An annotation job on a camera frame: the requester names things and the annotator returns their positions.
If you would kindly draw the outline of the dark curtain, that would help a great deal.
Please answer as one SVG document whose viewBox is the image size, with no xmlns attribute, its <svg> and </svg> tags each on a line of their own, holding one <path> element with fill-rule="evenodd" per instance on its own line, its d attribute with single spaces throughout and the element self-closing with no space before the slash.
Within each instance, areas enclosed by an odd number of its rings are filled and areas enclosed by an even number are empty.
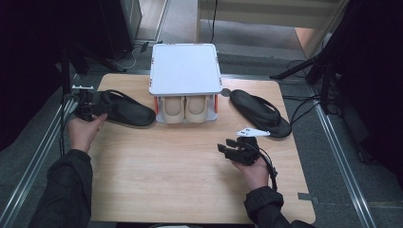
<svg viewBox="0 0 403 228">
<path fill-rule="evenodd" d="M 57 90 L 67 16 L 88 0 L 0 0 L 0 151 Z"/>
<path fill-rule="evenodd" d="M 403 181 L 403 0 L 350 0 L 326 50 L 355 141 Z"/>
</svg>

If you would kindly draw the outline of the metal floor rail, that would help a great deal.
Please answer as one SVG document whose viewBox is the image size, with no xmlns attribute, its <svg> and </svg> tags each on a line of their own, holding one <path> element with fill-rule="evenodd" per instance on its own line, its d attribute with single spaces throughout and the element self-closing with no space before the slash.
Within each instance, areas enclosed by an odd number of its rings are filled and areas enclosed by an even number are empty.
<svg viewBox="0 0 403 228">
<path fill-rule="evenodd" d="M 377 228 L 374 217 L 371 213 L 368 202 L 366 201 L 363 192 L 359 186 L 359 183 L 355 177 L 353 169 L 349 164 L 343 147 L 341 146 L 339 139 L 336 135 L 335 129 L 331 123 L 330 118 L 324 113 L 320 107 L 319 102 L 316 102 L 316 113 L 319 121 L 322 125 L 328 143 L 336 159 L 336 164 L 339 172 L 343 178 L 343 182 L 349 193 L 350 199 L 353 203 L 353 207 L 360 221 L 362 228 Z"/>
<path fill-rule="evenodd" d="M 80 84 L 74 74 L 71 84 Z M 67 142 L 66 119 L 76 102 L 75 91 L 52 94 L 19 138 L 0 153 L 0 228 L 25 228 L 46 187 L 50 165 Z"/>
</svg>

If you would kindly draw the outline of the grey tape strip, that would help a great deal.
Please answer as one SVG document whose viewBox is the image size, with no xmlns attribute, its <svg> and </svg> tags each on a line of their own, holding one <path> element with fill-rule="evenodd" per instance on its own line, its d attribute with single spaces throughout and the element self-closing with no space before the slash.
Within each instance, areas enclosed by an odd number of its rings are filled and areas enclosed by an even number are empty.
<svg viewBox="0 0 403 228">
<path fill-rule="evenodd" d="M 319 204 L 319 199 L 318 197 L 314 197 L 311 194 L 308 193 L 297 193 L 297 197 L 299 200 L 308 200 L 310 201 L 312 204 Z"/>
</svg>

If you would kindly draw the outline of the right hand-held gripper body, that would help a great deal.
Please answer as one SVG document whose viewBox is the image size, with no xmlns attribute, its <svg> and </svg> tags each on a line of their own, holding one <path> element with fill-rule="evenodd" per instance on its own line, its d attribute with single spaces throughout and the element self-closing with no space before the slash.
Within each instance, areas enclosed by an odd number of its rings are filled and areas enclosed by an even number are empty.
<svg viewBox="0 0 403 228">
<path fill-rule="evenodd" d="M 237 147 L 232 147 L 230 160 L 233 162 L 240 162 L 242 164 L 251 165 L 259 157 L 263 157 L 263 160 L 267 165 L 271 164 L 269 156 L 264 152 L 257 142 L 257 137 L 269 136 L 269 131 L 258 130 L 252 127 L 246 127 L 237 132 Z"/>
</svg>

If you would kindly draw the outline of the dark cabinet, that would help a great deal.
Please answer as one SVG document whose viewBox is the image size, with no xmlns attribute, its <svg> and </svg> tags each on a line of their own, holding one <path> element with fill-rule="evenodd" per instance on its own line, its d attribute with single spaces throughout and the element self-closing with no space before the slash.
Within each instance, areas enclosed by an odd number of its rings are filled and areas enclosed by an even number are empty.
<svg viewBox="0 0 403 228">
<path fill-rule="evenodd" d="M 122 59 L 134 49 L 142 22 L 139 0 L 99 0 L 106 26 L 108 58 Z"/>
</svg>

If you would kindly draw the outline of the black tripod stand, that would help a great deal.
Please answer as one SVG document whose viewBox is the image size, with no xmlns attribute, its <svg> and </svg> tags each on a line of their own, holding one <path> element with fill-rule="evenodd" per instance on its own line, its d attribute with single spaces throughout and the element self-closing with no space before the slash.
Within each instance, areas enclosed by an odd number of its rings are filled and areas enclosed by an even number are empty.
<svg viewBox="0 0 403 228">
<path fill-rule="evenodd" d="M 321 91 L 320 91 L 320 106 L 323 112 L 328 115 L 331 113 L 328 105 L 330 104 L 330 86 L 331 79 L 336 75 L 335 66 L 330 60 L 329 54 L 326 49 L 323 49 L 319 54 L 315 55 L 311 59 L 303 61 L 301 64 L 291 67 L 290 69 L 271 76 L 273 80 L 283 80 L 297 72 L 303 71 L 305 68 L 310 68 L 307 76 L 305 77 L 305 82 L 308 85 L 314 85 L 318 81 L 321 81 Z"/>
</svg>

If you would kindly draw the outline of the person's right hand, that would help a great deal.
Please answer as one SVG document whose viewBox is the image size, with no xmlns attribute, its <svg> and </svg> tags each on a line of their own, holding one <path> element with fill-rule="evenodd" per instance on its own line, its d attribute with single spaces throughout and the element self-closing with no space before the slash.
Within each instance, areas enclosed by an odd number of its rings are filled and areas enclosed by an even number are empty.
<svg viewBox="0 0 403 228">
<path fill-rule="evenodd" d="M 250 191 L 268 185 L 269 172 L 263 158 L 258 158 L 251 165 L 245 165 L 235 161 L 233 161 L 232 164 L 241 172 Z"/>
</svg>

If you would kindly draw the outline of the person's left hand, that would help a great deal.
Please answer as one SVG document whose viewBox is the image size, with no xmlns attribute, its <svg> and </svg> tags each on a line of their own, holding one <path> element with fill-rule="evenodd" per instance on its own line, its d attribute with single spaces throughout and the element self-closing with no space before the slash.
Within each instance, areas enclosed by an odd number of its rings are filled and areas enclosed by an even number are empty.
<svg viewBox="0 0 403 228">
<path fill-rule="evenodd" d="M 100 116 L 96 116 L 91 122 L 79 118 L 70 120 L 67 125 L 70 148 L 87 153 L 98 131 L 106 121 L 106 118 L 107 115 L 104 113 Z"/>
</svg>

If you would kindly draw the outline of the black flip-flop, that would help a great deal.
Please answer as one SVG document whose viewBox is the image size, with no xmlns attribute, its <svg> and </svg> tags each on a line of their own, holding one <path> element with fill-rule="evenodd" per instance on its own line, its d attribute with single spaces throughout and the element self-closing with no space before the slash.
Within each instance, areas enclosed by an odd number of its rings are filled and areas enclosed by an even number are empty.
<svg viewBox="0 0 403 228">
<path fill-rule="evenodd" d="M 268 131 L 272 138 L 285 138 L 291 134 L 291 125 L 273 104 L 261 97 L 235 89 L 230 92 L 230 101 L 250 124 L 258 130 Z"/>
<path fill-rule="evenodd" d="M 107 118 L 118 124 L 148 126 L 154 123 L 156 114 L 153 109 L 140 104 L 128 95 L 115 89 L 104 91 L 104 102 L 94 105 L 108 105 Z"/>
</svg>

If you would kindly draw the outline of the cream clog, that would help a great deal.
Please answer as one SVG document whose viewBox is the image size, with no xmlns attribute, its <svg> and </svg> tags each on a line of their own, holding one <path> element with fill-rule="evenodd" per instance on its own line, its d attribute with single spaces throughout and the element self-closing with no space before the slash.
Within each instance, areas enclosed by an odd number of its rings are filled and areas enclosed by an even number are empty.
<svg viewBox="0 0 403 228">
<path fill-rule="evenodd" d="M 188 96 L 185 104 L 185 118 L 191 123 L 203 123 L 208 113 L 207 96 Z"/>
<path fill-rule="evenodd" d="M 184 97 L 164 97 L 162 116 L 167 124 L 181 123 L 184 120 Z"/>
</svg>

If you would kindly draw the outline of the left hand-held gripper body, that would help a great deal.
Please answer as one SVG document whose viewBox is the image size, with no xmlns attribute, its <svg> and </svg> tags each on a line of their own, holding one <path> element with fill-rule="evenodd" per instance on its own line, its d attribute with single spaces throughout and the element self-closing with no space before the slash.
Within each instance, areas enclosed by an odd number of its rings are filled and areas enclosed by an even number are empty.
<svg viewBox="0 0 403 228">
<path fill-rule="evenodd" d="M 77 105 L 74 109 L 76 117 L 91 122 L 93 120 L 93 86 L 73 85 L 72 89 L 75 91 L 73 97 L 76 99 Z"/>
</svg>

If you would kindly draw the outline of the black metal stand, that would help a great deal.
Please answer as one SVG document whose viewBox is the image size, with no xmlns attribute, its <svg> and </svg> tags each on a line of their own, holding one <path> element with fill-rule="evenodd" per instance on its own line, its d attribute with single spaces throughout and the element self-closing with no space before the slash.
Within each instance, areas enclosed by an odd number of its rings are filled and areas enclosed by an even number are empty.
<svg viewBox="0 0 403 228">
<path fill-rule="evenodd" d="M 113 72 L 125 72 L 125 70 L 110 63 L 106 58 L 101 58 L 88 48 L 81 46 L 77 43 L 66 42 L 62 45 L 61 51 L 61 74 L 62 74 L 62 91 L 63 96 L 67 96 L 72 91 L 71 77 L 70 77 L 70 65 L 78 67 L 84 73 L 87 73 L 85 68 L 86 60 L 85 56 L 95 60 L 104 67 L 112 70 Z"/>
</svg>

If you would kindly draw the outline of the white storage box with lid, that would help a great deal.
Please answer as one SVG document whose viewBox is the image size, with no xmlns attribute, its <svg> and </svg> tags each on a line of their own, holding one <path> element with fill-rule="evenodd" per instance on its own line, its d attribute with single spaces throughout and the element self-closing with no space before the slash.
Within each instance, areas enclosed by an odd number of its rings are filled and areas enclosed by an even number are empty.
<svg viewBox="0 0 403 228">
<path fill-rule="evenodd" d="M 149 92 L 154 97 L 156 120 L 162 116 L 164 97 L 207 96 L 205 122 L 218 118 L 218 95 L 222 91 L 221 72 L 216 48 L 212 44 L 158 44 L 153 47 Z"/>
</svg>

